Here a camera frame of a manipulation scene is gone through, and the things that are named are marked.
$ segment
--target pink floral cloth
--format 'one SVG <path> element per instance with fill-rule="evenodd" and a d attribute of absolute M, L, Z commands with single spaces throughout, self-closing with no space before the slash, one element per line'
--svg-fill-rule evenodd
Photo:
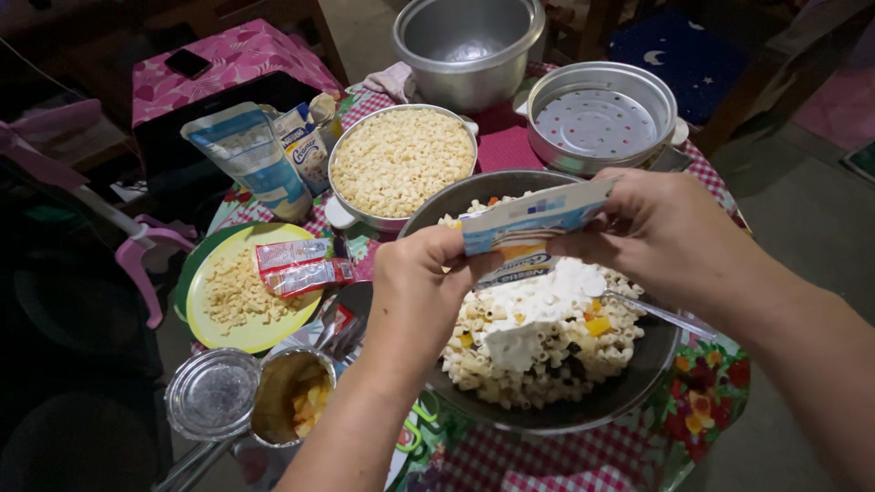
<path fill-rule="evenodd" d="M 185 49 L 210 60 L 213 67 L 190 81 L 164 64 L 171 53 L 134 65 L 132 127 L 277 70 L 322 92 L 345 94 L 343 86 L 300 37 L 286 36 L 262 19 L 203 38 Z"/>

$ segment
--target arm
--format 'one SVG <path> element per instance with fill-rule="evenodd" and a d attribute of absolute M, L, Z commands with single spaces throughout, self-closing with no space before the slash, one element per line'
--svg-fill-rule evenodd
<path fill-rule="evenodd" d="M 382 490 L 398 433 L 452 335 L 462 298 L 501 255 L 464 255 L 458 229 L 434 226 L 377 250 L 374 301 L 359 360 L 277 491 Z M 444 274 L 441 267 L 455 265 Z"/>
<path fill-rule="evenodd" d="M 627 274 L 747 348 L 823 457 L 875 483 L 875 330 L 837 295 L 773 260 L 681 174 L 608 169 L 604 213 L 548 252 Z"/>

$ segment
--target smartphone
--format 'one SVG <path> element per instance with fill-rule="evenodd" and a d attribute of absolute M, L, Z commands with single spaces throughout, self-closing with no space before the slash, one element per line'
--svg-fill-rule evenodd
<path fill-rule="evenodd" d="M 206 59 L 182 48 L 164 61 L 167 68 L 193 81 L 213 67 Z"/>

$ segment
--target cooked macaroni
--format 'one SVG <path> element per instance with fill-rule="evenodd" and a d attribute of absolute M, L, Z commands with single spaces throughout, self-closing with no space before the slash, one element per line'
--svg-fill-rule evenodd
<path fill-rule="evenodd" d="M 468 130 L 434 109 L 388 111 L 370 118 L 334 152 L 331 177 L 337 192 L 380 217 L 410 217 L 474 166 Z"/>
<path fill-rule="evenodd" d="M 298 310 L 301 298 L 283 299 L 268 291 L 253 264 L 252 248 L 230 258 L 220 257 L 206 274 L 204 313 L 220 323 L 221 334 L 249 323 L 252 314 L 262 315 L 262 324 L 279 320 Z"/>

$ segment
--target gray bowl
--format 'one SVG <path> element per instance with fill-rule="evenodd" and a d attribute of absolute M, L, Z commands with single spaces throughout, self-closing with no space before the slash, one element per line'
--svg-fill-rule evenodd
<path fill-rule="evenodd" d="M 577 181 L 582 179 L 551 171 L 498 171 L 462 179 L 426 201 L 410 217 L 400 237 L 437 224 L 444 214 L 464 214 L 471 206 L 471 200 L 485 203 L 493 196 L 522 196 L 529 190 L 543 190 Z M 649 296 L 643 299 L 656 304 Z M 641 318 L 637 324 L 644 328 L 645 335 L 635 342 L 635 353 L 626 370 L 620 376 L 610 377 L 604 384 L 597 385 L 579 403 L 556 402 L 546 405 L 543 410 L 514 408 L 507 411 L 497 404 L 478 399 L 476 391 L 459 390 L 441 370 L 440 363 L 431 370 L 429 387 L 457 410 L 501 430 L 551 435 L 591 429 L 642 404 L 674 360 L 681 330 L 652 316 Z"/>

